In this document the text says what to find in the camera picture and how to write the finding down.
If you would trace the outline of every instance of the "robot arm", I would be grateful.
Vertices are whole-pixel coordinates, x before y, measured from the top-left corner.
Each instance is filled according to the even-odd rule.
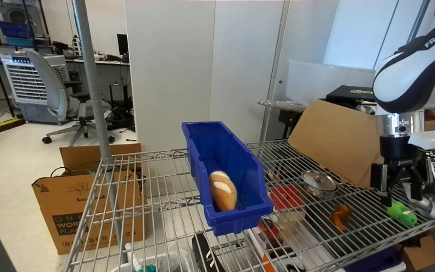
[[[383,61],[373,94],[389,113],[435,108],[435,28]]]

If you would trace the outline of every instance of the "metal wire shelf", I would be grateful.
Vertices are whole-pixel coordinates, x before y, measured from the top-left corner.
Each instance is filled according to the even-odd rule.
[[[302,185],[303,171],[316,169],[328,173],[337,181],[339,179],[297,152],[286,141],[252,143],[247,147],[264,165],[268,192],[287,186],[294,186],[299,192],[296,194],[302,202],[299,208],[276,210],[265,217],[275,222],[283,219],[294,222],[289,228],[278,224],[278,235],[266,226],[273,234],[271,239],[276,241],[263,238],[257,228],[240,234],[213,235],[204,218],[202,206],[198,205],[199,191],[190,174],[186,150],[115,155],[113,164],[101,162],[99,165],[83,212],[85,224],[77,231],[80,241],[73,245],[75,250],[72,250],[65,271],[112,270],[119,267],[122,255],[129,251],[143,260],[142,265],[148,265],[145,259],[149,256],[162,253],[169,256],[169,252],[176,248],[179,248],[179,256],[183,252],[193,255],[191,239],[197,233],[207,238],[209,248],[214,251],[226,272],[264,271],[266,265],[282,271],[285,265],[296,263],[297,258],[307,271],[334,271],[435,227],[435,220],[424,218],[417,212],[418,223],[415,227],[402,225],[389,217],[375,192],[351,184],[340,183],[340,190],[330,199],[312,196]],[[126,168],[140,175],[134,175],[131,179],[127,175],[122,179],[121,175],[125,174],[122,169]],[[109,172],[114,173],[114,182],[109,182],[111,179],[105,177],[105,173]],[[112,209],[114,203],[110,203],[108,198],[100,201],[102,188],[111,185],[116,187],[117,192],[125,190],[125,195],[130,192],[133,196],[145,188],[142,203],[135,203],[134,198],[131,205]],[[396,189],[393,196],[408,205],[403,189]],[[287,199],[280,201],[290,204]],[[96,212],[99,205],[104,206],[102,212]],[[328,219],[336,205],[347,205],[353,210],[345,231],[339,231]],[[102,241],[104,223],[121,219],[122,225],[131,221],[134,227],[134,219],[139,216],[150,229],[146,239],[134,242],[128,250],[110,246],[117,239],[115,235],[111,235],[108,241]],[[90,238],[87,237],[98,240],[97,249],[88,248]],[[100,242],[105,242],[107,246],[98,248]],[[192,272],[198,271],[198,268],[192,267]]]

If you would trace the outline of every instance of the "chair wheel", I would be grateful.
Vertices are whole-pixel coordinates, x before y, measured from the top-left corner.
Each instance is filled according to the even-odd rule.
[[[45,144],[49,144],[49,143],[51,143],[52,142],[52,140],[51,140],[51,138],[50,137],[43,137],[43,139],[41,139],[41,141],[43,141],[43,143],[45,143]]]

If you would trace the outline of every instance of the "cardboard box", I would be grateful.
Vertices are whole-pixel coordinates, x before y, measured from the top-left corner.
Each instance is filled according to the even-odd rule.
[[[112,145],[111,150],[112,154],[136,153],[140,152],[140,144]],[[60,153],[63,164],[71,170],[71,175],[67,171],[65,173],[68,174],[67,176],[41,178],[35,181],[32,187],[58,254],[66,254],[69,253],[73,244],[88,194],[95,179],[95,175],[88,175],[87,171],[95,172],[97,170],[97,161],[100,160],[100,147],[65,147],[60,148]],[[140,176],[140,172],[134,173],[126,167],[116,169],[114,172],[115,181],[125,181],[127,178],[132,180],[136,176]],[[144,205],[147,204],[145,184],[142,184],[142,190],[138,191],[135,192],[136,212],[139,211],[138,206],[142,208],[142,203]],[[95,200],[93,200],[93,205],[91,206],[92,213],[95,206],[97,206],[97,213],[103,212],[106,202],[106,211],[112,210],[106,186],[102,187],[100,193],[96,191],[94,197]],[[124,207],[125,197],[125,207],[133,207],[133,183],[129,185],[127,192],[125,187],[122,184],[120,185],[117,193],[119,208]],[[94,222],[101,220],[102,216],[96,216],[93,219]],[[143,234],[147,235],[147,215],[145,215],[145,225],[143,225],[141,216],[135,217],[133,221],[129,218],[124,220],[123,233],[126,242],[131,241],[132,232],[134,233],[135,241],[142,240]],[[110,222],[105,222],[102,225],[102,234],[99,236],[100,224],[93,224],[90,229],[86,229],[86,233],[83,236],[83,244],[88,240],[87,249],[95,249],[98,241],[100,241],[99,247],[108,246],[110,240],[112,245],[116,244],[115,229],[113,229],[112,234],[110,234],[110,229]]]
[[[397,244],[394,247],[399,250],[402,246]],[[408,271],[419,271],[435,265],[435,241],[430,235],[424,236],[421,238],[421,247],[404,247],[401,256]]]
[[[435,122],[426,122],[428,130]],[[376,117],[322,100],[311,103],[288,143],[356,186],[370,188],[370,165],[383,163]]]

